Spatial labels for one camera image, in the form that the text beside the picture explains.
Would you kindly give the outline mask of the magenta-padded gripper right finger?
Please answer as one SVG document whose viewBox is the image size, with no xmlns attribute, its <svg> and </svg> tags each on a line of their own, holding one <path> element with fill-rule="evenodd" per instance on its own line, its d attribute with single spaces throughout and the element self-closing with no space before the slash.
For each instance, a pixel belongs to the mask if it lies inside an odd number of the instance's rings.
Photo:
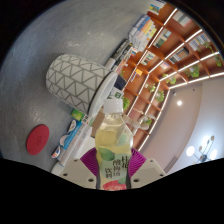
<svg viewBox="0 0 224 224">
<path fill-rule="evenodd" d="M 132 189 L 143 187 L 166 176 L 164 170 L 153 158 L 146 159 L 132 148 L 129 160 L 129 181 Z"/>
</svg>

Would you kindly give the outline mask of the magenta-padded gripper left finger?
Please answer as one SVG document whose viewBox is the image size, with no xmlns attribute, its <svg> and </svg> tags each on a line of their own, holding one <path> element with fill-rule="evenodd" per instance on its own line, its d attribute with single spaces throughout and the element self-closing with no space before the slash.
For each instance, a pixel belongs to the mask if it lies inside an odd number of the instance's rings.
<svg viewBox="0 0 224 224">
<path fill-rule="evenodd" d="M 92 148 L 80 159 L 71 160 L 60 176 L 81 187 L 96 189 L 99 174 L 96 153 L 97 150 Z"/>
</svg>

